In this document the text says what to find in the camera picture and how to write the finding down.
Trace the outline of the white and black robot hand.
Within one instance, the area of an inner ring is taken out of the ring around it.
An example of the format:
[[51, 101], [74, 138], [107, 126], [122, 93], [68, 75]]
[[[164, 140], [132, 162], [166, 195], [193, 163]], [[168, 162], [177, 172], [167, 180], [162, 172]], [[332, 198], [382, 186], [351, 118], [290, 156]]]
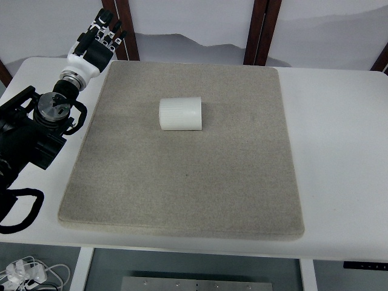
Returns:
[[125, 30], [120, 31], [121, 21], [110, 29], [112, 19], [113, 13], [102, 8], [88, 29], [80, 34], [67, 56], [72, 71], [84, 71], [94, 78], [105, 70], [127, 34]]

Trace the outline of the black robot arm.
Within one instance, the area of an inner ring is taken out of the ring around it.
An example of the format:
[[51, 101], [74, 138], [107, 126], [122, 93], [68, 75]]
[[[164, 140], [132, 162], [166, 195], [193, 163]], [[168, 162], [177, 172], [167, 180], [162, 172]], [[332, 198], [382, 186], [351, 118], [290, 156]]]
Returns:
[[31, 163], [47, 169], [87, 117], [77, 97], [86, 83], [79, 73], [64, 70], [52, 92], [28, 86], [1, 106], [1, 190], [9, 188]]

